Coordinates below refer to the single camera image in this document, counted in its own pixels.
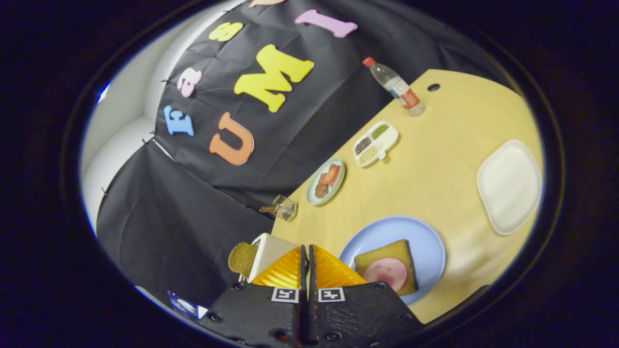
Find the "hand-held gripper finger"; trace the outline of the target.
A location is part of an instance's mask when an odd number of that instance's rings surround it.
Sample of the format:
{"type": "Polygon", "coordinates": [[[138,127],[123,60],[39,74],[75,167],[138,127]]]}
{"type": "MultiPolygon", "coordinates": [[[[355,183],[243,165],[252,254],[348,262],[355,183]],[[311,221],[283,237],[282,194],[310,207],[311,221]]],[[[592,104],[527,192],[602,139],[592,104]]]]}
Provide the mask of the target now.
{"type": "Polygon", "coordinates": [[[308,248],[308,342],[312,348],[387,348],[424,325],[387,282],[365,282],[324,249],[308,248]]]}
{"type": "Polygon", "coordinates": [[[201,319],[201,326],[235,344],[252,348],[298,348],[300,317],[307,301],[307,253],[297,246],[260,275],[281,282],[237,281],[201,319]]]}

